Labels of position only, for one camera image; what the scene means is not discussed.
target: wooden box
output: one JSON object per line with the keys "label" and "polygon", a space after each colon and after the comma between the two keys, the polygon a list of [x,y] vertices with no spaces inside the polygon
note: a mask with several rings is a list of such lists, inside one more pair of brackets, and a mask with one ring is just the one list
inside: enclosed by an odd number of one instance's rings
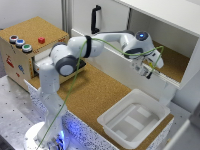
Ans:
{"label": "wooden box", "polygon": [[[26,44],[32,46],[33,51],[23,53],[22,49],[10,44],[9,37],[12,35],[17,35],[19,39],[25,40]],[[39,37],[45,38],[44,44],[38,42]],[[66,32],[40,17],[32,18],[0,31],[0,50],[7,75],[28,90],[24,79],[28,81],[38,75],[33,68],[34,57],[50,49],[55,43],[66,43],[68,40],[69,35]],[[71,76],[73,74],[68,77],[61,77],[60,82],[66,81]]]}

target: clear plastic tub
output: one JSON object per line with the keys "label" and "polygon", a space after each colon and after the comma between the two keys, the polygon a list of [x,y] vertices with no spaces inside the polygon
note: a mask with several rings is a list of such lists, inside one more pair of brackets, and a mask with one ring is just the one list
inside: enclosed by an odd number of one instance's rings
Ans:
{"label": "clear plastic tub", "polygon": [[169,113],[169,108],[134,89],[97,121],[105,133],[122,147],[135,149]]}

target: cork board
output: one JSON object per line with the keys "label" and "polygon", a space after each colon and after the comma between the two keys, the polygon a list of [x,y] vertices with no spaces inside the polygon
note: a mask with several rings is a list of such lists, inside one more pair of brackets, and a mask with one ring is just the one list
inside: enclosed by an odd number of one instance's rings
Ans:
{"label": "cork board", "polygon": [[[72,80],[73,78],[61,84],[58,94],[62,99],[65,99]],[[38,77],[31,79],[29,82],[36,88],[40,87]],[[72,113],[120,150],[123,150],[124,148],[105,134],[102,126],[97,122],[97,118],[130,91],[131,89],[128,87],[90,64],[87,64],[85,70],[78,75],[73,91],[66,104]],[[173,116],[171,114],[168,115],[152,134],[143,141],[137,150],[146,149],[172,119]]]}
{"label": "cork board", "polygon": [[[40,17],[32,18],[0,31],[0,37],[7,42],[9,42],[9,38],[12,35],[17,35],[19,39],[25,40],[26,44],[30,44],[32,46],[33,51],[38,50],[54,41],[58,41],[58,39],[61,39],[62,37],[69,37],[66,32]],[[38,42],[39,37],[45,38],[44,44],[40,44]]]}
{"label": "cork board", "polygon": [[[154,42],[154,46],[158,47],[161,44]],[[162,55],[164,66],[161,69],[156,68],[159,72],[165,74],[166,76],[181,82],[190,58],[168,48],[164,48]]]}

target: green cable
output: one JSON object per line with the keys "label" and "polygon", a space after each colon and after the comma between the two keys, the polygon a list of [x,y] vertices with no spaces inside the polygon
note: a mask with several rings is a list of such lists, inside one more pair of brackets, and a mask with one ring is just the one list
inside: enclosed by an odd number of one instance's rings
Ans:
{"label": "green cable", "polygon": [[[156,63],[154,64],[151,73],[154,71],[154,69],[155,69],[155,67],[156,67],[156,64],[158,63],[158,60],[160,59],[160,57],[162,56],[162,53],[163,53],[163,51],[164,51],[164,47],[163,47],[163,46],[159,46],[159,47],[156,47],[156,48],[154,48],[154,49],[152,49],[152,50],[149,50],[149,51],[147,51],[147,52],[144,52],[144,53],[140,53],[140,54],[128,54],[128,53],[124,53],[123,51],[117,49],[116,47],[114,47],[113,45],[111,45],[110,43],[108,43],[108,42],[106,42],[106,41],[104,41],[104,40],[96,39],[96,38],[93,38],[92,40],[104,42],[104,43],[106,43],[107,45],[109,45],[109,46],[111,46],[112,48],[114,48],[115,50],[119,51],[120,53],[122,53],[122,54],[124,54],[124,55],[129,55],[129,56],[142,56],[142,55],[145,55],[145,54],[147,54],[147,53],[150,53],[150,52],[152,52],[152,51],[154,51],[154,50],[156,50],[156,49],[162,48],[162,49],[161,49],[161,53],[160,53],[160,55],[159,55],[159,57],[158,57]],[[38,148],[41,146],[41,144],[42,144],[42,142],[44,141],[44,139],[45,139],[47,133],[49,132],[49,130],[50,130],[50,128],[51,128],[51,126],[53,125],[53,123],[55,122],[56,118],[58,117],[58,115],[59,115],[60,112],[62,111],[62,109],[63,109],[63,107],[64,107],[64,105],[65,105],[65,103],[66,103],[66,101],[67,101],[67,99],[68,99],[68,97],[69,97],[69,95],[71,94],[71,91],[72,91],[72,89],[73,89],[74,83],[75,83],[76,78],[77,78],[77,75],[78,75],[78,70],[79,70],[79,67],[80,67],[81,54],[82,54],[82,51],[83,51],[83,48],[84,48],[86,42],[87,42],[87,41],[85,41],[85,42],[83,43],[82,47],[81,47],[81,52],[80,52],[79,59],[78,59],[78,63],[77,63],[76,74],[75,74],[75,76],[74,76],[74,79],[73,79],[73,82],[72,82],[72,84],[71,84],[70,90],[69,90],[69,92],[67,93],[67,96],[66,96],[66,98],[65,98],[65,100],[64,100],[64,102],[63,102],[63,104],[62,104],[62,107],[60,108],[59,112],[56,114],[55,118],[53,119],[52,123],[50,124],[49,128],[47,129],[47,131],[46,131],[44,137],[42,138],[42,140],[41,140],[41,142],[40,142],[40,144],[38,145],[38,147],[37,147],[36,150],[38,150]]]}

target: black handle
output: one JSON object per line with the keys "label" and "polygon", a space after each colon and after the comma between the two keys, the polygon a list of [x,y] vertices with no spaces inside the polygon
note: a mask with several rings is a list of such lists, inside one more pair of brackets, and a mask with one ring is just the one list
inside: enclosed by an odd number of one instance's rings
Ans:
{"label": "black handle", "polygon": [[98,10],[101,10],[101,7],[96,5],[96,8],[94,8],[92,10],[92,24],[91,24],[91,31],[92,31],[92,34],[95,34],[97,32],[99,32],[100,30],[98,28],[96,28],[96,12]]}

